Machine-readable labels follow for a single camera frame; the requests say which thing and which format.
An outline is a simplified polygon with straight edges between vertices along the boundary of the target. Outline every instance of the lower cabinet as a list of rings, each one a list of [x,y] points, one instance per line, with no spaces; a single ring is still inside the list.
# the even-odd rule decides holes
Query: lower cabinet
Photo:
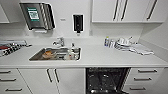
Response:
[[[19,69],[33,94],[59,94],[53,69]]]
[[[33,94],[85,94],[85,68],[19,71]]]
[[[131,68],[123,91],[129,94],[157,94],[154,86],[163,70],[164,68]]]
[[[32,94],[17,69],[0,69],[0,94]]]
[[[60,94],[85,94],[85,68],[56,69]]]

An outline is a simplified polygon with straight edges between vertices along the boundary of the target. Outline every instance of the faucet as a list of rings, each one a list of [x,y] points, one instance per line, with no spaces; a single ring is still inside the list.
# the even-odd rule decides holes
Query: faucet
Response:
[[[60,38],[57,38],[57,42],[53,42],[53,45],[60,45],[61,47],[64,46],[64,38],[63,37],[60,37]]]

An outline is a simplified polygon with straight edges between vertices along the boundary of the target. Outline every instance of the cabinet handle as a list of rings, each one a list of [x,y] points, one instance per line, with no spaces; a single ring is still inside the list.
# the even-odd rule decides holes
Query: cabinet handle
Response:
[[[16,81],[16,79],[13,79],[13,80],[2,80],[2,79],[0,79],[0,82],[13,82],[13,81]]]
[[[56,76],[57,81],[58,81],[58,83],[59,83],[59,79],[58,79],[58,75],[57,75],[57,69],[55,69],[55,76]]]
[[[49,73],[49,69],[47,69],[47,74],[48,74],[48,78],[49,78],[50,82],[52,83],[52,79],[51,79],[51,76],[50,76],[50,73]]]
[[[6,89],[5,91],[22,91],[22,89]]]
[[[116,18],[117,8],[118,8],[118,0],[117,0],[117,2],[116,2],[116,8],[115,8],[115,13],[114,13],[113,21],[114,21],[115,18]]]
[[[124,6],[123,14],[122,14],[122,17],[121,17],[121,21],[124,19],[125,11],[126,11],[126,8],[127,8],[127,3],[128,3],[128,0],[125,0],[125,6]]]
[[[130,90],[146,90],[146,89],[143,87],[143,88],[130,88]]]
[[[157,72],[157,70],[153,70],[153,71],[141,71],[141,70],[138,70],[139,73],[155,73]]]
[[[0,72],[0,74],[6,74],[6,73],[10,73],[11,71],[4,71],[4,72]]]
[[[156,3],[157,3],[157,0],[155,0],[155,2],[153,3],[152,9],[151,9],[151,11],[150,11],[150,13],[149,13],[149,16],[148,16],[147,20],[149,20],[149,19],[151,18],[151,15],[152,15],[153,10],[154,10],[154,8],[155,8],[155,6],[156,6]]]
[[[134,78],[134,81],[149,81],[152,80],[151,78],[147,78],[147,79],[138,79],[138,78]]]

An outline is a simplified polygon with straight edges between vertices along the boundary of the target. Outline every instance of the black soap dispenser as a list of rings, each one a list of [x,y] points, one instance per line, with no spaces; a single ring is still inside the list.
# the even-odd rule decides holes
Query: black soap dispenser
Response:
[[[81,31],[83,31],[83,15],[73,15],[74,18],[74,31],[77,31],[79,36]]]

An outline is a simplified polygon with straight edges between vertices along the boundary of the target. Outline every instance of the paper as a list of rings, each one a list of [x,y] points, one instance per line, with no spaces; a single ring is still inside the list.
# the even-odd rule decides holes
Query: paper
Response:
[[[154,52],[151,49],[149,49],[149,48],[147,48],[147,47],[145,47],[145,46],[143,46],[141,44],[133,44],[133,45],[131,45],[130,51],[131,52],[136,52],[136,53],[141,54],[141,55],[154,54]]]
[[[47,30],[44,29],[35,29],[34,31],[37,33],[47,33]]]

